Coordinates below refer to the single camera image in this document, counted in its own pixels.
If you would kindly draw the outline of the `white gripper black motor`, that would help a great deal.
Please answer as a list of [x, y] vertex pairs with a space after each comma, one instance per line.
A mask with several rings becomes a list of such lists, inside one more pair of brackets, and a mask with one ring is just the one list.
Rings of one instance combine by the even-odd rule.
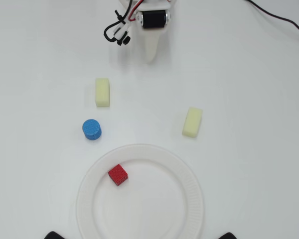
[[123, 19], [123, 26], [128, 21], [137, 22], [141, 25], [141, 36], [145, 43], [146, 61], [150, 63], [156, 56], [160, 37], [164, 34], [173, 6], [172, 0], [120, 0], [126, 8], [127, 16]]

